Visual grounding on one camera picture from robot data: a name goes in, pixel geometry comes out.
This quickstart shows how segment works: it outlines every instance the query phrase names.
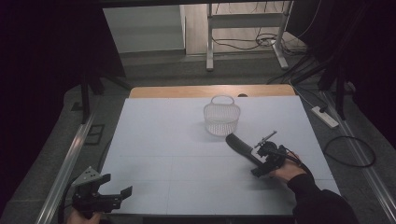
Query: transparent container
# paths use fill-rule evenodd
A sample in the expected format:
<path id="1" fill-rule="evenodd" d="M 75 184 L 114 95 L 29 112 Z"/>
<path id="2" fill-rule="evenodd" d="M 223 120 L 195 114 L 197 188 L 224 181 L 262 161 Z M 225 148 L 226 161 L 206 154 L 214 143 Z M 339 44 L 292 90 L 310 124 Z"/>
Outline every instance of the transparent container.
<path id="1" fill-rule="evenodd" d="M 216 104 L 216 98 L 227 97 L 232 100 L 230 104 Z M 230 95 L 216 95 L 210 104 L 204 107 L 205 127 L 216 136 L 226 136 L 236 129 L 241 109 L 235 104 Z"/>

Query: gray carpet floor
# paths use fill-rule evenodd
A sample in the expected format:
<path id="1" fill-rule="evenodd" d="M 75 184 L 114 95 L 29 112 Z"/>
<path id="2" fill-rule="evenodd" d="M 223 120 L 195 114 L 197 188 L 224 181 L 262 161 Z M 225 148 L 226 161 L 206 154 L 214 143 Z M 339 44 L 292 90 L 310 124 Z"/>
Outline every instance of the gray carpet floor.
<path id="1" fill-rule="evenodd" d="M 298 62 L 301 56 L 288 57 L 290 65 Z M 284 73 L 280 70 L 273 53 L 250 53 L 247 55 L 215 56 L 215 71 L 206 72 L 205 57 L 185 57 L 180 55 L 121 55 L 127 77 L 121 78 L 135 87 L 140 86 L 181 86 L 181 85 L 217 85 L 217 84 L 265 84 L 271 77 Z M 307 90 L 318 94 L 317 82 L 320 74 L 301 83 Z M 98 167 L 98 162 L 106 145 L 111 141 L 112 134 L 122 110 L 124 100 L 129 91 L 102 79 L 105 93 L 101 96 L 91 94 L 91 99 L 98 101 L 95 110 L 92 133 L 103 132 L 102 135 L 89 134 L 86 144 L 78 157 L 71 176 L 81 174 L 88 166 Z M 311 104 L 320 101 L 311 93 L 300 91 Z M 1 217 L 2 224 L 35 223 L 52 183 L 64 161 L 64 157 L 76 135 L 81 123 L 80 88 L 75 87 L 64 96 L 64 109 L 53 128 L 46 145 L 39 157 L 23 179 L 19 188 L 8 202 Z M 322 147 L 340 135 L 340 130 L 329 129 L 321 120 L 310 112 L 310 105 L 303 101 L 307 116 L 312 124 L 317 139 Z M 381 135 L 374 125 L 359 111 L 353 103 L 352 96 L 346 96 L 345 113 L 349 125 L 356 136 L 364 139 L 375 149 L 377 163 L 375 169 L 384 180 L 392 196 L 396 196 L 396 176 L 392 173 L 396 165 L 396 151 Z M 332 153 L 337 157 L 353 161 L 353 156 L 344 140 L 332 144 Z M 332 170 L 341 194 L 351 204 L 361 224 L 390 223 L 381 204 L 368 184 L 361 169 L 350 168 L 326 158 Z M 114 223 L 142 223 L 142 217 L 109 216 Z"/>

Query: power strip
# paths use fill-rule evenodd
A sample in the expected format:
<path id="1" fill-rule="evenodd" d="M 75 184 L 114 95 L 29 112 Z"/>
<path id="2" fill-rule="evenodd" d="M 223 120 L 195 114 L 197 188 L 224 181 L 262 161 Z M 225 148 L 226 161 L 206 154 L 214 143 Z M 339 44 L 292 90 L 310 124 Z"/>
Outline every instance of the power strip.
<path id="1" fill-rule="evenodd" d="M 311 111 L 314 112 L 314 114 L 316 114 L 318 116 L 318 118 L 323 120 L 323 122 L 325 122 L 327 124 L 327 126 L 329 126 L 330 128 L 333 129 L 338 126 L 338 122 L 335 121 L 335 119 L 330 117 L 326 112 L 321 113 L 319 110 L 320 110 L 320 107 L 318 107 L 318 106 L 315 106 L 314 108 L 311 109 Z"/>

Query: white tabletop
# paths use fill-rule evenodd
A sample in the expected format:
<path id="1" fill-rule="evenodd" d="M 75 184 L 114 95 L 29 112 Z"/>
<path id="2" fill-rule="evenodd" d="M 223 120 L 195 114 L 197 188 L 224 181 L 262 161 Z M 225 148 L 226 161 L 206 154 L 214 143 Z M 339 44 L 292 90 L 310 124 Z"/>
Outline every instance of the white tabletop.
<path id="1" fill-rule="evenodd" d="M 140 215 L 291 215 L 286 185 L 250 173 L 256 166 L 205 129 L 210 98 L 127 99 L 102 174 L 102 194 L 134 187 L 113 213 Z M 255 146 L 270 141 L 293 150 L 321 189 L 339 193 L 298 96 L 235 98 L 236 131 Z"/>

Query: white metal stand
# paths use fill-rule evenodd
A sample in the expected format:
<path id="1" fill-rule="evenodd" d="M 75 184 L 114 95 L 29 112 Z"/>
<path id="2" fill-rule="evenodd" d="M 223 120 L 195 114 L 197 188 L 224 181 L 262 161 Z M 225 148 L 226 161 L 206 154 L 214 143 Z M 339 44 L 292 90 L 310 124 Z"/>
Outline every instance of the white metal stand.
<path id="1" fill-rule="evenodd" d="M 282 36 L 288 22 L 292 2 L 287 3 L 286 9 L 282 13 L 262 13 L 262 14 L 235 14 L 235 15 L 213 15 L 212 5 L 207 4 L 207 50 L 206 50 L 206 70 L 213 71 L 213 29 L 224 28 L 254 28 L 254 27 L 279 27 L 276 40 L 271 43 L 274 52 L 282 69 L 288 69 L 288 63 L 282 53 Z"/>

